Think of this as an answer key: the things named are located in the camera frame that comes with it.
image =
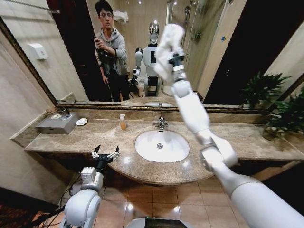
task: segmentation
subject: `towel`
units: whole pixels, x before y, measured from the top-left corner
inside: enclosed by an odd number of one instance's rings
[[[156,48],[155,58],[156,64],[154,71],[162,77],[163,80],[173,81],[172,65],[169,64],[169,56],[173,51],[174,53],[181,49],[180,41],[184,35],[184,29],[175,24],[166,25],[161,37],[161,41]]]
[[[124,23],[127,23],[129,21],[129,16],[127,12],[121,12],[119,10],[116,10],[113,12],[114,20],[119,21],[122,20]]]

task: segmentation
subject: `green plant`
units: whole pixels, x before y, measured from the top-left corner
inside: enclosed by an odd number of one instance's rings
[[[257,104],[260,105],[264,101],[271,102],[274,97],[279,96],[281,84],[290,78],[281,77],[281,75],[262,75],[258,72],[242,89],[243,104],[249,104],[249,108],[255,108]]]
[[[275,102],[277,109],[267,126],[279,134],[298,132],[304,134],[304,87],[300,94],[290,96],[289,102]]]

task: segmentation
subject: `sink basin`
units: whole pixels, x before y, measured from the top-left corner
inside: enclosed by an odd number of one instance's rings
[[[148,131],[135,140],[136,152],[152,162],[178,162],[190,151],[189,144],[180,134],[170,131]]]
[[[158,107],[159,104],[160,103],[157,102],[157,101],[149,101],[149,102],[144,103],[143,105],[145,105],[145,106],[152,106],[152,107]],[[162,106],[163,107],[174,107],[173,104],[168,103],[168,102],[162,102]]]

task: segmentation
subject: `doorway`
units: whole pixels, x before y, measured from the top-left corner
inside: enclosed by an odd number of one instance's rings
[[[205,104],[238,105],[250,78],[267,71],[304,20],[304,2],[247,0]]]
[[[60,10],[54,20],[70,54],[89,101],[111,101],[95,58],[94,30],[86,0],[47,0]]]

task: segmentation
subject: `soap dispenser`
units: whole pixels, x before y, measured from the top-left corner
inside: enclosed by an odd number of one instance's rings
[[[122,130],[125,130],[125,129],[127,128],[127,124],[126,124],[125,119],[124,119],[125,114],[120,114],[119,116],[120,116],[120,117],[119,117],[119,120],[120,120],[120,128],[121,128]]]

